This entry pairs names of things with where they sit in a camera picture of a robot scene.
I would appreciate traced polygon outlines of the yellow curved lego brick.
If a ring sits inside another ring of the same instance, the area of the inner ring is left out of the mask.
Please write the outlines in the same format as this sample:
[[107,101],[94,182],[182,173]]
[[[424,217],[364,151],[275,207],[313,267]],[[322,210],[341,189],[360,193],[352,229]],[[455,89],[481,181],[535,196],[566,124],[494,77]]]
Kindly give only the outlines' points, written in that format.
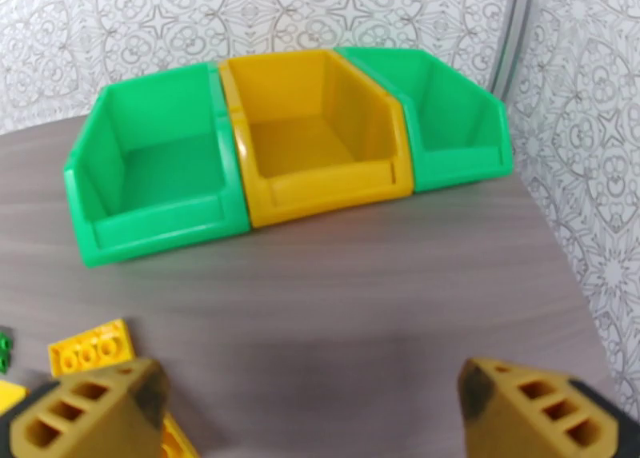
[[163,419],[161,458],[201,458],[169,412]]

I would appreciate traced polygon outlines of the yellow square lego brick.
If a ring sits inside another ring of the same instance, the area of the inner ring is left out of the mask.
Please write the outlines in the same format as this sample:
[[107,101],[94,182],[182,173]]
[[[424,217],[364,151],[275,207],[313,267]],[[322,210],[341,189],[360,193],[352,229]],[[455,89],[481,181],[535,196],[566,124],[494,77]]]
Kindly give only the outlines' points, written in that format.
[[0,416],[22,402],[29,394],[29,389],[20,384],[0,380]]

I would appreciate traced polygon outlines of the green square lego brick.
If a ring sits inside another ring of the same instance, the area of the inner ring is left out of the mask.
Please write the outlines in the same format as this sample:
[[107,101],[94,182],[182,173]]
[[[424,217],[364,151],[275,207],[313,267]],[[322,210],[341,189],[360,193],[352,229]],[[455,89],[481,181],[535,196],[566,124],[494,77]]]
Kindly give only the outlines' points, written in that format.
[[11,364],[11,354],[14,340],[10,330],[0,327],[0,374],[8,372]]

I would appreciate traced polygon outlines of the yellow lego plate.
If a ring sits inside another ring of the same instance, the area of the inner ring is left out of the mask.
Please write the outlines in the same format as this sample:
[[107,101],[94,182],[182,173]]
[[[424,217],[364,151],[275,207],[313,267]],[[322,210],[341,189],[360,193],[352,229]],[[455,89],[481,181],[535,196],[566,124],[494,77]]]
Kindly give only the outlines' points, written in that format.
[[48,356],[54,377],[108,367],[137,357],[123,319],[49,344]]

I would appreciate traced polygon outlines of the yellow plastic storage bin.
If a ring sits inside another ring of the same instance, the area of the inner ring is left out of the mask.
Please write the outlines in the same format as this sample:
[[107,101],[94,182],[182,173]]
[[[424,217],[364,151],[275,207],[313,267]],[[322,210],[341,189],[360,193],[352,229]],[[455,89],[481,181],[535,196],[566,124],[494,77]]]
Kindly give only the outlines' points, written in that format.
[[253,227],[412,194],[401,104],[333,50],[218,65]]

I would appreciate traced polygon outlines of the green plastic storage bin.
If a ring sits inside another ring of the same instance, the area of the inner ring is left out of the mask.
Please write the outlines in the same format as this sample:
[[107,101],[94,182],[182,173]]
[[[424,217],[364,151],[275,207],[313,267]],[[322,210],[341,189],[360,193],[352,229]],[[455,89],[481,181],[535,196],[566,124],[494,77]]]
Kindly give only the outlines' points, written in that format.
[[424,50],[355,46],[336,50],[401,104],[415,191],[513,172],[506,107],[489,91]]
[[250,217],[213,62],[107,86],[63,181],[90,267],[246,233]]

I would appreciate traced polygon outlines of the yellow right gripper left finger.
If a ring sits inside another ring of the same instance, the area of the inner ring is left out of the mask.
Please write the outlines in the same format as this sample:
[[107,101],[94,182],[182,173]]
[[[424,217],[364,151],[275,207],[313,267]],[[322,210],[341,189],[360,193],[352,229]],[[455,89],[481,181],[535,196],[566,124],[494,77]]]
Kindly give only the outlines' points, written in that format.
[[147,357],[50,379],[0,415],[0,458],[162,458],[169,391]]

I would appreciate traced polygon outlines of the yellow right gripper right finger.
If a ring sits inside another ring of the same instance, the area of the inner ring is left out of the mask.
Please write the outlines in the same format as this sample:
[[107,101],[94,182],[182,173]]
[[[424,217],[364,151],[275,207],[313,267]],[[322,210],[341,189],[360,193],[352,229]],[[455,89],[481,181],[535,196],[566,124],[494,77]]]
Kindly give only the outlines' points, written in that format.
[[640,423],[576,376],[471,357],[458,400],[466,458],[640,458]]

